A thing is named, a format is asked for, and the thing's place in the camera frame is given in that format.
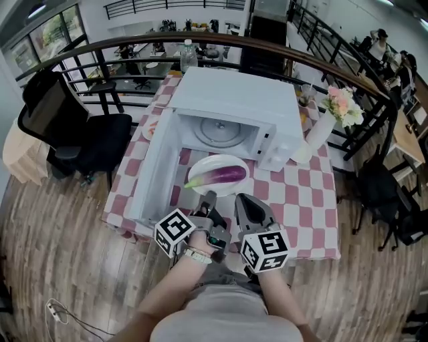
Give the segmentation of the person's left hand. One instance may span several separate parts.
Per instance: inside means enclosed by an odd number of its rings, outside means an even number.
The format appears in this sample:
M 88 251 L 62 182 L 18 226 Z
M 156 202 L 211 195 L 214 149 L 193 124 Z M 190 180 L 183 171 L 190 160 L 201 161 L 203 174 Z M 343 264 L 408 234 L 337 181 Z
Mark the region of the person's left hand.
M 188 245 L 191 248 L 201 250 L 205 253 L 212 253 L 213 251 L 213 249 L 207 244 L 207 235 L 205 231 L 202 230 L 194 230 L 191 233 Z

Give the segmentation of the light wooden table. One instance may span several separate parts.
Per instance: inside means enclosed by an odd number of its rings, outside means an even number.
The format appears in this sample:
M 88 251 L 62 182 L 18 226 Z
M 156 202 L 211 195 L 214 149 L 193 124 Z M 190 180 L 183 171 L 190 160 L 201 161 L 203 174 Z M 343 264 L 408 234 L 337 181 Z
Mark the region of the light wooden table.
M 417 137 L 410 127 L 410 123 L 401 107 L 397 114 L 397 121 L 393 130 L 393 137 L 387 154 L 394 151 L 402 152 L 404 157 L 408 157 L 411 166 L 419 167 L 425 163 L 423 151 L 419 145 Z

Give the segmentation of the purple eggplant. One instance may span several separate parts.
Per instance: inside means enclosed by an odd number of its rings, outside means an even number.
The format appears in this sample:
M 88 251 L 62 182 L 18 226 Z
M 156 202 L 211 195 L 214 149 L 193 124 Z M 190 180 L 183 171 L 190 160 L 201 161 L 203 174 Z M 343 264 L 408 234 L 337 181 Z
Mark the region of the purple eggplant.
M 246 176 L 246 169 L 242 166 L 225 166 L 195 175 L 185 184 L 185 188 L 239 182 L 245 179 Z

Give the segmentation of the person's right forearm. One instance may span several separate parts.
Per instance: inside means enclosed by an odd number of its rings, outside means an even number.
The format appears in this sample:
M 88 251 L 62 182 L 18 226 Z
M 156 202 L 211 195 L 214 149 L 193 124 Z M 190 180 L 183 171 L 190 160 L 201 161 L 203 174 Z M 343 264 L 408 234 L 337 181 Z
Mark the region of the person's right forearm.
M 269 314 L 293 323 L 304 342 L 322 342 L 311 330 L 281 271 L 267 271 L 259 273 L 257 277 Z

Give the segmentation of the black metal railing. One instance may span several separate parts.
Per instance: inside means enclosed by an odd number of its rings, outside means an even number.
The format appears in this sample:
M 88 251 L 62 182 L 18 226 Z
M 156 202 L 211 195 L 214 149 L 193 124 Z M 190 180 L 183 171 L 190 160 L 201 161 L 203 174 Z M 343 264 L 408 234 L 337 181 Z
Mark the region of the black metal railing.
M 250 37 L 198 31 L 171 31 L 116 37 L 82 45 L 81 43 L 85 40 L 85 37 L 81 36 L 63 48 L 59 55 L 25 71 L 16 80 L 26 81 L 29 76 L 33 76 L 41 70 L 54 69 L 55 67 L 60 67 L 60 71 L 64 75 L 68 75 L 75 70 L 84 71 L 85 69 L 93 68 L 98 73 L 96 76 L 84 76 L 79 80 L 89 87 L 86 92 L 82 92 L 83 95 L 95 93 L 94 86 L 104 82 L 128 79 L 137 79 L 139 81 L 161 80 L 162 76 L 148 75 L 147 73 L 118 75 L 112 68 L 115 65 L 129 63 L 139 65 L 143 62 L 161 62 L 176 65 L 179 63 L 178 57 L 131 57 L 130 59 L 107 60 L 104 57 L 104 50 L 125 44 L 183 43 L 186 39 L 190 39 L 194 43 L 212 43 L 222 47 L 236 47 L 241 50 L 242 55 L 238 62 L 199 59 L 198 65 L 200 67 L 208 65 L 210 67 L 234 69 L 243 73 L 278 79 L 302 86 L 305 83 L 303 80 L 287 76 L 284 71 L 276 72 L 270 65 L 272 61 L 281 61 L 285 67 L 290 67 L 293 63 L 299 63 L 320 71 L 323 76 L 330 76 L 338 85 L 350 86 L 358 92 L 366 94 L 372 101 L 372 108 L 363 111 L 363 122 L 353 129 L 345 129 L 344 132 L 333 130 L 333 134 L 344 138 L 344 142 L 342 144 L 331 142 L 329 146 L 344 152 L 343 159 L 348 161 L 375 133 L 378 133 L 383 126 L 387 126 L 387 134 L 379 152 L 385 156 L 389 151 L 399 111 L 381 81 L 377 80 L 373 84 L 366 83 L 357 75 L 350 74 L 333 63 L 328 63 L 291 47 Z

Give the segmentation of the white microwave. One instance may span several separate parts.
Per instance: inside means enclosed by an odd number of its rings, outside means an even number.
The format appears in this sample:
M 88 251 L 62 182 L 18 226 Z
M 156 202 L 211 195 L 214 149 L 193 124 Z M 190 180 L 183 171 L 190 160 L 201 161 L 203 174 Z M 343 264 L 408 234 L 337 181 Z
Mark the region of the white microwave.
M 245 139 L 230 148 L 207 146 L 194 133 L 201 118 L 241 124 Z M 166 214 L 184 148 L 254 160 L 262 170 L 279 172 L 303 139 L 291 84 L 235 71 L 190 67 L 159 117 L 140 170 L 130 217 L 148 224 Z

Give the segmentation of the white oval plate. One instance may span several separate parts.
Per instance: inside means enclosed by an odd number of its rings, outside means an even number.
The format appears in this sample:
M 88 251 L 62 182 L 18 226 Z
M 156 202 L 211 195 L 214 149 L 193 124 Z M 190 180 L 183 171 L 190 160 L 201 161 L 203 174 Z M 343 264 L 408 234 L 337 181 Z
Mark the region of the white oval plate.
M 188 173 L 188 181 L 190 181 L 191 178 L 194 178 L 204 172 L 209 172 L 214 169 L 227 166 L 241 166 L 246 172 L 245 178 L 237 182 L 216 183 L 197 186 L 193 187 L 193 190 L 201 195 L 205 195 L 209 190 L 212 190 L 217 193 L 218 197 L 228 196 L 230 194 L 237 194 L 238 192 L 241 192 L 243 190 L 243 188 L 247 184 L 247 181 L 249 180 L 249 168 L 241 158 L 235 156 L 218 154 L 203 158 L 190 168 Z

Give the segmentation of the small white dish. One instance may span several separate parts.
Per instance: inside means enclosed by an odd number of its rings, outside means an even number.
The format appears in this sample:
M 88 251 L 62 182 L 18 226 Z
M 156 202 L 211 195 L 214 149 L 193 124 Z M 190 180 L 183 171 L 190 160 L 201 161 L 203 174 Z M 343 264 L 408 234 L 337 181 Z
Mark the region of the small white dish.
M 312 158 L 312 149 L 307 141 L 303 140 L 300 147 L 290 157 L 297 164 L 307 164 Z

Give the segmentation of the black side chair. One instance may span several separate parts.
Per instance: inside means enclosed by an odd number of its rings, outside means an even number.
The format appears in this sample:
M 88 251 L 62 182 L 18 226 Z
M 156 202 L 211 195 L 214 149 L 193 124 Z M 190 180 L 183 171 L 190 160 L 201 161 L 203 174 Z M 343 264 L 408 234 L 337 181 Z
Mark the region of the black side chair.
M 356 176 L 362 212 L 368 210 L 372 213 L 372 223 L 380 220 L 388 226 L 385 241 L 378 247 L 380 252 L 391 238 L 395 240 L 391 250 L 395 251 L 400 242 L 410 246 L 428 236 L 428 209 L 421 209 L 414 199 L 414 195 L 422 195 L 419 175 L 416 175 L 416 186 L 412 190 L 401 186 L 394 177 L 394 173 L 411 165 L 410 159 L 405 156 L 390 170 L 383 160 L 381 147 L 377 146 Z

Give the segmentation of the small plate with sliced food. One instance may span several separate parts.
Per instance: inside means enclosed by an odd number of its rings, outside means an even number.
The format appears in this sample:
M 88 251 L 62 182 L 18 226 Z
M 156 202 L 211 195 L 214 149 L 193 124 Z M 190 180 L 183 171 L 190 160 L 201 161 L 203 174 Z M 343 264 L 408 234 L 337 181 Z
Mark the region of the small plate with sliced food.
M 158 124 L 159 116 L 149 116 L 142 127 L 142 136 L 144 139 L 151 141 Z

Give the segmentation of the red checkered tablecloth table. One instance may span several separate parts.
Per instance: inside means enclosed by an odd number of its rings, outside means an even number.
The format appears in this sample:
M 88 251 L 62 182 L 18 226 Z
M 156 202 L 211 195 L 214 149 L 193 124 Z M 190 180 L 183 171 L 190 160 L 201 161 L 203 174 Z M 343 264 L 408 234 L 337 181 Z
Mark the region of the red checkered tablecloth table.
M 181 75 L 170 72 L 146 108 L 126 149 L 108 195 L 102 220 L 132 242 L 148 240 L 153 229 L 130 217 L 130 207 L 144 164 L 149 124 L 157 121 L 176 90 Z M 288 160 L 279 172 L 259 169 L 246 160 L 249 180 L 243 192 L 273 210 L 286 229 L 296 259 L 339 259 L 338 215 L 334 174 L 328 149 L 322 145 L 306 164 Z

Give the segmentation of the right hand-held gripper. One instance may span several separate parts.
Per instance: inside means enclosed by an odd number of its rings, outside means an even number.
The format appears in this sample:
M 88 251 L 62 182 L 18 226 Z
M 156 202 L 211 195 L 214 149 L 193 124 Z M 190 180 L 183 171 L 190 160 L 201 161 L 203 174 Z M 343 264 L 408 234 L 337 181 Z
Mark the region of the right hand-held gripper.
M 272 209 L 252 195 L 239 193 L 235 217 L 240 228 L 239 253 L 250 271 L 258 274 L 282 268 L 289 257 L 289 240 Z

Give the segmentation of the clear plastic water bottle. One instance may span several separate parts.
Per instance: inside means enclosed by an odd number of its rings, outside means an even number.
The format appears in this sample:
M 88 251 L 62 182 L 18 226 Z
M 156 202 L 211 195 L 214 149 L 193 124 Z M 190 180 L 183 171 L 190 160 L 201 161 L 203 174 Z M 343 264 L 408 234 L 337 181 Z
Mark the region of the clear plastic water bottle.
M 191 39 L 186 39 L 181 51 L 180 69 L 185 74 L 190 67 L 198 66 L 197 52 Z

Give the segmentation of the person's grey shirt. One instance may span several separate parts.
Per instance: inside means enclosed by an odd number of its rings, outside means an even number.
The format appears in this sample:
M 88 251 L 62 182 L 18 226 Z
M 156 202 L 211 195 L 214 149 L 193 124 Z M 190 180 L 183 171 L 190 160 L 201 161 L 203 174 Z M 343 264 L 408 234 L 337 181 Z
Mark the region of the person's grey shirt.
M 194 290 L 183 308 L 164 318 L 150 342 L 303 342 L 290 321 L 268 314 L 260 295 L 238 285 Z

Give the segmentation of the round table with yellow cloth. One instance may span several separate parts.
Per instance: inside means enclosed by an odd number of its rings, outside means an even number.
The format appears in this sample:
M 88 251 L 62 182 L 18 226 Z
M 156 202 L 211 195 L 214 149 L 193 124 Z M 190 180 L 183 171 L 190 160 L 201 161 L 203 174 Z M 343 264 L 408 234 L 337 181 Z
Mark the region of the round table with yellow cloth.
M 42 180 L 49 177 L 49 148 L 45 142 L 24 133 L 15 118 L 3 146 L 3 162 L 20 183 L 33 182 L 40 186 Z

